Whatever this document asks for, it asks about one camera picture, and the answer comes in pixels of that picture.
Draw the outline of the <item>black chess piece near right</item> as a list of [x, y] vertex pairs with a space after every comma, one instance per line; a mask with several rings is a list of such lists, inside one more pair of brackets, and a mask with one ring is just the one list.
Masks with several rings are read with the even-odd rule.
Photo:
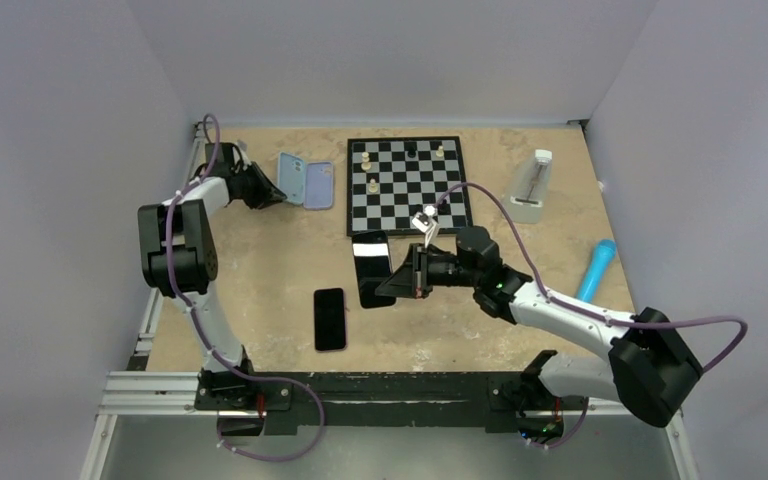
[[452, 213], [451, 203], [449, 198], [442, 199], [437, 207], [437, 212], [440, 216], [450, 215]]

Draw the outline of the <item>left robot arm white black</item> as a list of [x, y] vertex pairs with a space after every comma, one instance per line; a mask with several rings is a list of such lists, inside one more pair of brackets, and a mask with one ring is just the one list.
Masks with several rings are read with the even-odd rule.
[[193, 326], [203, 357], [200, 391], [244, 409], [268, 380], [255, 375], [219, 300], [209, 218], [234, 201], [262, 210], [284, 202], [286, 195], [239, 145], [208, 143], [205, 150], [206, 163], [172, 198], [138, 208], [141, 270], [146, 283], [172, 299]]

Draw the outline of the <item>black phone magenta edge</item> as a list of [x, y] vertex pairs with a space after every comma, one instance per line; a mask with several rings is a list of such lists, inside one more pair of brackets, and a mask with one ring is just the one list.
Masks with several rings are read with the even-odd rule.
[[347, 346], [345, 295], [341, 288], [316, 290], [314, 348], [318, 352], [340, 351]]

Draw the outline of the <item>light blue phone case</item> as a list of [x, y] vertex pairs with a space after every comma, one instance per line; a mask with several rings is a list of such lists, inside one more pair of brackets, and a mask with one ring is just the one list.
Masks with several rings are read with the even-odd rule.
[[277, 186], [285, 201], [301, 206], [305, 200], [306, 162], [298, 156], [281, 152], [277, 162]]

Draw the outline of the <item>black and silver chessboard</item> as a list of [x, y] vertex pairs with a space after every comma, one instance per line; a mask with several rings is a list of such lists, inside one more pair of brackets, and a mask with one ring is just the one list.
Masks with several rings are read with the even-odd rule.
[[[415, 158], [406, 155], [405, 144], [414, 142]], [[437, 158], [439, 146], [444, 158]], [[360, 168], [361, 154], [369, 152], [372, 167]], [[375, 179], [379, 191], [367, 192]], [[466, 180], [466, 169], [458, 136], [352, 138], [347, 143], [346, 235], [381, 230], [390, 237], [417, 236], [411, 217], [441, 196], [449, 198], [452, 213], [437, 216], [442, 234], [455, 234], [473, 224], [469, 194], [447, 190]]]

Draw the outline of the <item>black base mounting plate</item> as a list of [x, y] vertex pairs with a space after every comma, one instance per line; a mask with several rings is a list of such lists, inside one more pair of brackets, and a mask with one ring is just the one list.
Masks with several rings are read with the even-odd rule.
[[539, 432], [540, 418], [579, 412], [580, 396], [557, 398], [526, 372], [261, 372], [259, 389], [206, 395], [198, 411], [249, 416], [266, 435], [301, 426], [480, 428]]

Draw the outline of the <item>white translucent metronome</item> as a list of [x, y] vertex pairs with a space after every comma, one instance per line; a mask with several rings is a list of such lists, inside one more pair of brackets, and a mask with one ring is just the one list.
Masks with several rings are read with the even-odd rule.
[[502, 196], [502, 203], [510, 218], [519, 224], [540, 221], [552, 172], [553, 153], [536, 149], [530, 158], [516, 168]]

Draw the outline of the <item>phone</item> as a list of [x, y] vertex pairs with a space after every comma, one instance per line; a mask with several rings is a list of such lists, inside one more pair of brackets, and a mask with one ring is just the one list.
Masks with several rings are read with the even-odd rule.
[[355, 234], [352, 254], [361, 307], [376, 309], [395, 305], [394, 297], [376, 293], [378, 286], [392, 274], [387, 233], [374, 230]]

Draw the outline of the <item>lilac phone case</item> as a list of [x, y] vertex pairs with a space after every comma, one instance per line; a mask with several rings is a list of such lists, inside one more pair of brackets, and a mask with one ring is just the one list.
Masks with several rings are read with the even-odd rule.
[[313, 162], [306, 167], [306, 210], [327, 210], [334, 203], [334, 166], [332, 162]]

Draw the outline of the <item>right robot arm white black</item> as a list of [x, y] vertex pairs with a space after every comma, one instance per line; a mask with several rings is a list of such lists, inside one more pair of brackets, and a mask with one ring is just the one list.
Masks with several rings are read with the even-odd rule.
[[667, 426], [703, 375], [675, 324], [658, 310], [633, 314], [595, 307], [541, 289], [506, 265], [483, 227], [456, 236], [456, 250], [414, 243], [402, 265], [376, 287], [379, 296], [424, 299], [433, 288], [470, 287], [480, 309], [514, 325], [540, 329], [589, 351], [552, 354], [524, 376], [521, 392], [536, 407], [557, 397], [621, 403], [639, 420]]

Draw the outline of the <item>white chess piece left upper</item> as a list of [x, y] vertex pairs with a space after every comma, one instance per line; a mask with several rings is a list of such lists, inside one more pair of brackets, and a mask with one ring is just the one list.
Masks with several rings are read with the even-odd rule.
[[363, 171], [369, 171], [372, 167], [371, 157], [369, 152], [363, 152], [361, 154], [360, 168]]

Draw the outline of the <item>blue cylindrical flashlight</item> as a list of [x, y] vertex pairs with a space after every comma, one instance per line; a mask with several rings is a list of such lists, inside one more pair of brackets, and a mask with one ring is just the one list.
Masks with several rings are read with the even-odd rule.
[[592, 250], [589, 266], [576, 293], [578, 300], [590, 302], [593, 299], [616, 253], [617, 246], [612, 239], [602, 239], [595, 245]]

